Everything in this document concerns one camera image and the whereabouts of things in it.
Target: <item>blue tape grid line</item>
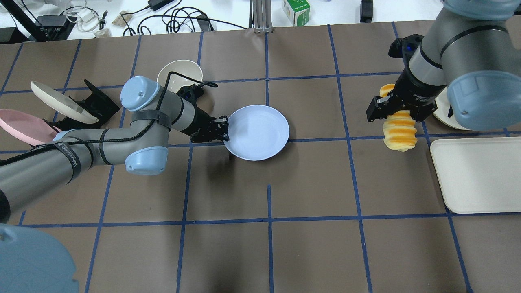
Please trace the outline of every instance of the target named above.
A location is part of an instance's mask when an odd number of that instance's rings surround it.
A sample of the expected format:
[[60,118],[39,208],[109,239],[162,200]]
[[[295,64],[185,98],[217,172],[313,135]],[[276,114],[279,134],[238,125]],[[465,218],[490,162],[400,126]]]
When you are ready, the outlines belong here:
[[[78,58],[78,53],[80,52],[81,40],[78,41],[78,46],[76,47],[76,52],[74,53],[74,58],[72,59],[72,63],[69,68],[69,73],[67,74],[67,79],[65,80],[65,85],[61,90],[62,94],[65,94],[67,90],[67,85],[69,84],[70,76],[72,75],[72,70],[74,69],[74,64],[76,63],[76,59]],[[54,112],[53,123],[58,119],[58,111]]]
[[139,47],[141,46],[141,36],[138,37],[138,44],[135,48],[134,62],[132,63],[132,70],[130,71],[130,77],[134,76],[135,65],[138,63]]
[[190,194],[190,175],[192,173],[192,156],[193,156],[193,146],[190,146],[190,150],[188,153],[188,168],[187,168],[187,181],[184,187],[184,203],[183,203],[183,221],[181,226],[181,237],[179,241],[179,259],[177,262],[177,290],[179,293],[181,289],[181,269],[183,266],[183,253],[184,253],[184,236],[186,232],[187,225],[187,214],[188,214],[188,195]]
[[26,211],[22,212],[22,215],[20,215],[20,220],[18,221],[18,226],[21,226],[23,224],[23,219],[26,217]]
[[103,197],[103,205],[100,212],[100,220],[97,224],[96,238],[94,239],[94,247],[92,248],[91,262],[89,264],[89,272],[87,273],[87,281],[85,282],[85,293],[89,292],[92,269],[94,268],[94,261],[96,259],[97,246],[100,240],[101,228],[103,227],[103,218],[105,216],[105,208],[107,207],[108,194],[110,192],[110,185],[112,183],[112,175],[114,174],[114,165],[110,167],[110,173],[108,174],[107,188],[105,189],[105,196]]
[[[392,24],[392,28],[393,28],[393,31],[394,31],[394,35],[396,36],[396,38],[399,38],[398,31],[396,30],[396,25],[394,24],[394,21],[391,22],[391,24]],[[427,130],[427,125],[425,124],[425,122],[422,122],[421,126],[423,128],[424,133],[425,133],[425,138],[427,140],[427,145],[430,148],[431,140],[430,140],[429,131]],[[506,131],[506,129],[505,129],[504,132],[501,132],[501,133],[505,134],[505,135],[508,135],[508,131]],[[458,239],[457,239],[457,234],[456,234],[456,230],[454,228],[454,223],[452,221],[451,212],[449,211],[449,209],[447,207],[445,207],[445,216],[447,217],[447,220],[449,221],[449,226],[450,226],[450,229],[451,229],[452,238],[454,240],[454,246],[456,248],[456,254],[457,254],[457,257],[458,257],[458,261],[460,262],[460,267],[461,267],[461,271],[462,271],[462,274],[463,274],[463,280],[465,281],[465,287],[467,288],[467,292],[472,293],[473,290],[472,290],[472,288],[470,286],[470,281],[468,280],[467,270],[465,268],[465,262],[463,261],[463,255],[461,254],[461,248],[460,248],[460,244],[459,244]]]
[[[203,54],[203,36],[204,32],[201,32],[201,37],[199,38],[199,52],[197,53],[197,64],[201,65],[201,55]],[[179,259],[177,262],[177,288],[176,293],[179,293],[181,290],[181,270],[183,267],[183,253],[184,253],[184,236],[186,233],[186,221],[188,214],[188,195],[190,194],[190,176],[192,173],[192,156],[193,156],[193,144],[190,141],[188,144],[189,152],[188,152],[188,167],[187,167],[187,181],[184,187],[184,203],[183,203],[183,224],[181,224],[181,236],[179,240]]]
[[355,76],[379,76],[379,75],[399,75],[399,71],[391,72],[363,72],[355,74],[338,74],[338,75],[310,75],[310,76],[288,76],[288,77],[265,77],[265,78],[246,78],[246,79],[221,79],[211,80],[215,83],[227,83],[227,82],[251,82],[261,80],[290,80],[290,79],[314,79],[314,78],[335,78],[339,77],[355,77]]
[[20,47],[18,48],[18,51],[16,52],[15,59],[13,60],[13,64],[11,65],[11,68],[9,68],[9,72],[7,73],[7,77],[5,79],[4,85],[2,85],[2,89],[0,90],[0,95],[5,90],[5,87],[7,86],[7,82],[9,81],[9,77],[11,77],[11,73],[13,72],[13,69],[15,68],[16,61],[18,60],[18,57],[20,56],[20,52],[22,51],[23,43],[20,44]]
[[[98,89],[120,89],[122,88],[123,86],[99,86],[97,87]],[[80,88],[58,88],[58,89],[53,89],[55,91],[58,91],[58,92],[65,92],[65,91],[86,91],[88,90],[89,88],[87,87],[80,87]],[[32,90],[21,90],[21,91],[5,91],[3,92],[4,94],[21,94],[21,93],[32,93]]]
[[[122,121],[124,119],[125,112],[122,114],[121,124],[120,127],[122,127]],[[509,133],[514,135],[521,134],[521,131],[509,131]],[[429,135],[430,138],[451,138],[451,137],[480,137],[480,136],[489,136],[489,135],[504,135],[503,132],[462,132],[462,133],[440,133],[436,135]],[[416,135],[417,138],[425,138],[427,139],[426,135]],[[316,141],[343,141],[343,140],[371,140],[371,139],[383,139],[383,136],[361,136],[361,137],[326,137],[326,138],[299,138],[299,139],[290,139],[288,142],[295,143],[295,142],[316,142]],[[217,145],[224,145],[222,142],[206,142],[206,143],[194,143],[192,144],[193,147],[213,147]],[[188,148],[190,146],[189,143],[179,143],[179,144],[169,144],[169,148]],[[13,151],[0,151],[0,154],[22,154],[27,152],[27,150],[13,150]]]
[[268,255],[269,255],[269,292],[274,293],[273,281],[273,222],[271,221],[271,185],[268,185]]
[[329,32],[329,40],[331,42],[331,50],[333,53],[333,60],[334,60],[334,68],[337,73],[337,84],[338,84],[338,94],[340,97],[340,109],[342,110],[342,120],[344,122],[344,130],[345,130],[345,137],[346,142],[348,143],[348,154],[349,154],[349,164],[351,167],[351,176],[353,179],[353,187],[354,187],[354,193],[355,193],[355,201],[356,201],[356,211],[358,216],[358,226],[360,229],[360,239],[362,242],[362,254],[364,256],[364,266],[365,266],[365,275],[367,278],[367,288],[369,290],[369,293],[372,293],[373,291],[373,285],[371,283],[371,273],[369,270],[369,259],[367,257],[367,247],[365,245],[365,233],[364,233],[364,222],[362,218],[362,208],[360,206],[360,198],[358,196],[358,185],[356,183],[356,173],[355,173],[355,166],[353,162],[353,152],[351,148],[351,140],[349,139],[349,128],[347,124],[347,120],[345,117],[345,108],[344,108],[344,97],[342,94],[342,84],[340,82],[340,72],[338,68],[338,60],[337,60],[337,53],[334,47],[334,40],[333,40],[333,33],[331,32],[331,26],[327,25],[327,29]]
[[266,106],[269,106],[269,58],[268,58],[268,33],[264,34],[264,59],[266,64]]
[[[488,217],[488,216],[521,216],[516,213],[487,213],[487,214],[451,214],[451,217]],[[414,218],[443,218],[446,213],[437,214],[398,214],[398,215],[365,215],[363,220],[377,219],[414,219]],[[181,226],[181,225],[224,225],[244,223],[275,223],[275,222],[313,222],[313,221],[357,221],[360,217],[352,216],[318,216],[318,217],[280,217],[280,218],[243,218],[226,220],[198,220],[198,221],[159,221],[159,222],[104,222],[102,227],[140,227],[140,226]],[[99,223],[66,223],[66,224],[22,224],[29,228],[82,228],[97,227]]]

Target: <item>black device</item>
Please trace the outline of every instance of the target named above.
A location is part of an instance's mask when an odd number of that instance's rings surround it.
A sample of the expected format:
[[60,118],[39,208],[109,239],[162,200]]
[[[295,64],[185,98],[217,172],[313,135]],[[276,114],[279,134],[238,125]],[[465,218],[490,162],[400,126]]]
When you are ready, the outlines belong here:
[[196,17],[197,23],[199,23],[199,27],[201,31],[215,31],[214,28],[210,25],[210,20],[208,19],[208,15],[201,14]]
[[430,97],[438,96],[445,86],[429,86],[418,81],[411,74],[408,66],[423,38],[424,36],[420,34],[413,34],[406,38],[398,38],[391,44],[388,52],[389,57],[401,58],[405,64],[405,69],[392,91],[393,95],[402,98],[387,99],[386,97],[375,96],[366,111],[367,121],[372,122],[375,119],[387,118],[398,110],[409,110],[411,117],[416,122],[422,122],[438,109],[434,98]]
[[175,0],[148,0],[148,5],[153,11],[160,9],[161,7],[174,2]]
[[42,15],[38,16],[37,20],[34,24],[45,32],[51,41],[66,40],[75,25],[65,15]]
[[371,22],[373,20],[373,0],[362,0],[360,2],[360,22]]
[[92,124],[86,124],[69,117],[65,117],[61,121],[49,123],[44,119],[46,123],[52,128],[59,128],[61,130],[71,129],[99,129],[102,125],[108,122],[108,120],[119,111],[118,105],[116,105],[104,92],[91,84],[88,80],[83,80],[87,85],[87,88],[91,90],[92,94],[85,100],[75,101],[76,104],[80,105],[83,109],[87,110],[92,116],[98,118],[98,122]]
[[28,40],[17,28],[0,28],[0,44],[15,44]]

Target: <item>light blue plastic object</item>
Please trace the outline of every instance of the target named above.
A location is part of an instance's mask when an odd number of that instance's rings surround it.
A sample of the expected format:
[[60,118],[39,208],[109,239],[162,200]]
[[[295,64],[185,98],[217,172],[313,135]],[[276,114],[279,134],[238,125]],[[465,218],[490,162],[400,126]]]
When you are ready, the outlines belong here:
[[507,20],[521,0],[445,0],[445,8],[456,14],[480,20]]
[[125,169],[136,175],[158,175],[165,170],[167,158],[166,147],[151,146],[131,153],[125,159]]
[[483,131],[521,122],[521,77],[508,72],[462,75],[449,85],[447,97],[465,128]]
[[159,83],[144,76],[134,76],[121,89],[121,104],[134,112],[148,105],[159,92]]
[[73,130],[80,130],[80,129],[76,128],[76,129],[71,129],[71,130],[65,130],[65,131],[62,131],[62,132],[58,132],[56,134],[56,136],[53,138],[53,141],[57,141],[58,139],[62,139],[68,132],[71,132]]
[[67,249],[42,231],[0,224],[0,292],[78,293]]

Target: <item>metal rod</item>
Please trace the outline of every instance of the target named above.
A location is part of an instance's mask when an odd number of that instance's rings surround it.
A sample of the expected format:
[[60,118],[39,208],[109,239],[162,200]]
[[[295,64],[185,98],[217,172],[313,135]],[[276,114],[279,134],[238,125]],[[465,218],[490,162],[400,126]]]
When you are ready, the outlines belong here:
[[40,27],[18,7],[14,0],[0,0],[0,3],[11,15],[36,39],[37,42],[50,41],[49,37],[40,30]]
[[262,0],[255,0],[255,8],[253,9],[255,13],[254,21],[255,21],[255,30],[257,32],[262,32],[263,28],[263,17],[262,17]]
[[266,32],[273,31],[273,25],[271,24],[271,0],[266,0],[266,9],[264,10],[265,23],[264,27],[267,29]]
[[255,5],[253,1],[254,0],[250,0],[250,22],[248,22],[248,28],[253,27],[253,6]]

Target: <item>power adapter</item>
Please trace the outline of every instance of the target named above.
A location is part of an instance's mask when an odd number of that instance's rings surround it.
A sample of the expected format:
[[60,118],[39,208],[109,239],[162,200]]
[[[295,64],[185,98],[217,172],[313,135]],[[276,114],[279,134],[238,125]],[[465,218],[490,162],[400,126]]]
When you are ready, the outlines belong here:
[[77,16],[85,23],[96,18],[96,15],[94,14],[94,12],[90,11],[87,8],[84,8],[80,12],[78,12]]
[[153,11],[160,9],[161,7],[174,2],[175,0],[148,0],[148,5]]
[[362,0],[360,3],[360,22],[373,20],[373,0]]

